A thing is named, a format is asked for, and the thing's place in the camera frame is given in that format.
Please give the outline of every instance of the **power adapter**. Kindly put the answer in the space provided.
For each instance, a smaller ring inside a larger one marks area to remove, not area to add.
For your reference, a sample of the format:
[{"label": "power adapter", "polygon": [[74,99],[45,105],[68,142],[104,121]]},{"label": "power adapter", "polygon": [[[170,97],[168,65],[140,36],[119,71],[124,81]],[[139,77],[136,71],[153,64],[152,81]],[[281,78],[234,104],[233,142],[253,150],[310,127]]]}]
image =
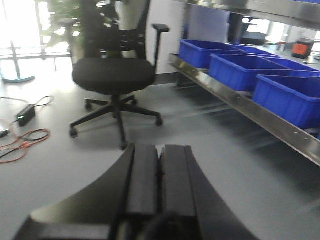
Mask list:
[{"label": "power adapter", "polygon": [[20,127],[24,127],[27,125],[31,119],[36,116],[35,105],[28,104],[25,108],[19,112],[16,116],[16,120]]}]

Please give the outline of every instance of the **office chair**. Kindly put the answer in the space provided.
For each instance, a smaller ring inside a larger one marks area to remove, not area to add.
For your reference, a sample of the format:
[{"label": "office chair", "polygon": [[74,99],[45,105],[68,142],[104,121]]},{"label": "office chair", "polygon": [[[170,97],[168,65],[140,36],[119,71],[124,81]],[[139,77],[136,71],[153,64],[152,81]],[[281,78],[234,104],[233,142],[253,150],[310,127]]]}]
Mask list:
[{"label": "office chair", "polygon": [[[256,19],[254,17],[246,16],[245,18],[249,19],[249,22],[242,22],[243,16],[236,14],[236,13],[230,13],[229,16],[229,31],[228,31],[228,42],[232,44],[243,44],[243,45],[256,45],[261,46],[266,43],[266,34],[263,34],[261,32],[249,32],[248,27],[250,25],[254,25],[251,21]],[[239,23],[241,24],[241,33],[240,33],[240,39],[239,42],[236,41],[236,32],[237,28],[239,27]]]},{"label": "office chair", "polygon": [[81,0],[84,36],[84,58],[73,66],[73,81],[87,91],[111,95],[111,102],[85,99],[87,110],[92,104],[102,108],[72,122],[69,134],[78,135],[75,126],[107,113],[117,119],[121,144],[124,150],[128,142],[121,111],[156,117],[161,126],[160,113],[136,106],[134,95],[121,99],[122,95],[143,90],[155,81],[161,33],[169,32],[164,24],[153,24],[156,30],[154,65],[146,59],[146,23],[151,0],[111,0],[109,4],[96,6],[97,0]]}]

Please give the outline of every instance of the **chair armrest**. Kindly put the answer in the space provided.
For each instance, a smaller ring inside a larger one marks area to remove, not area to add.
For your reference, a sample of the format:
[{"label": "chair armrest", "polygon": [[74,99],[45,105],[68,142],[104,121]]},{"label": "chair armrest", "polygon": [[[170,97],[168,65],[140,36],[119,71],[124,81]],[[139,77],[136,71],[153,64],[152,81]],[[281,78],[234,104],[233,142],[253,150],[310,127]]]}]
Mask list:
[{"label": "chair armrest", "polygon": [[170,29],[167,25],[159,24],[159,23],[152,24],[152,27],[156,30],[156,44],[155,44],[154,65],[153,66],[154,66],[154,69],[157,69],[161,34],[169,32]]},{"label": "chair armrest", "polygon": [[170,31],[169,27],[165,24],[152,24],[152,27],[157,31],[157,32],[161,32],[161,33],[167,33]]}]

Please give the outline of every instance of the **black office chair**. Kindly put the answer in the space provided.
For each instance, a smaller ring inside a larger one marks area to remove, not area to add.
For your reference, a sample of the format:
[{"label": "black office chair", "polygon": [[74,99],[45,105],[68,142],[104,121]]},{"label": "black office chair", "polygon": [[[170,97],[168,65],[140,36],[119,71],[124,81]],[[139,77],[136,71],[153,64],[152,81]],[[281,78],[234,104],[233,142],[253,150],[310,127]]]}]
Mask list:
[{"label": "black office chair", "polygon": [[81,0],[82,27],[84,36],[84,58],[73,66],[73,81],[85,90],[111,95],[111,102],[85,99],[85,107],[92,104],[103,106],[70,124],[70,135],[78,135],[75,126],[112,113],[117,119],[121,134],[121,149],[128,142],[121,111],[156,117],[155,124],[163,124],[160,113],[138,106],[133,95],[121,99],[134,91],[145,89],[155,81],[160,38],[169,32],[164,24],[153,24],[156,29],[154,65],[146,60],[146,23],[151,0],[112,0],[107,5],[96,7],[96,0]]}]

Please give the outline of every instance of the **metal rack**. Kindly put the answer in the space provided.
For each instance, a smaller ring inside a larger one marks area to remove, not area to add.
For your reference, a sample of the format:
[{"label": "metal rack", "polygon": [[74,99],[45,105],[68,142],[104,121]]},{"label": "metal rack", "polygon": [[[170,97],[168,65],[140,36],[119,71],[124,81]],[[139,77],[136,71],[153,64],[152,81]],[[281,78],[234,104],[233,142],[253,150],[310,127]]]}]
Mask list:
[{"label": "metal rack", "polygon": [[178,0],[207,8],[284,23],[306,29],[320,29],[320,4],[292,0]]},{"label": "metal rack", "polygon": [[175,54],[171,54],[169,60],[171,65],[188,79],[229,104],[235,110],[320,166],[320,140],[256,104],[246,95],[225,86],[207,75],[203,70],[186,63]]},{"label": "metal rack", "polygon": [[[313,30],[320,29],[320,4],[292,0],[178,0],[186,4],[224,10],[240,15],[268,19]],[[320,166],[320,140],[283,118],[186,63],[175,54],[171,65],[214,96],[260,125],[266,131]]]}]

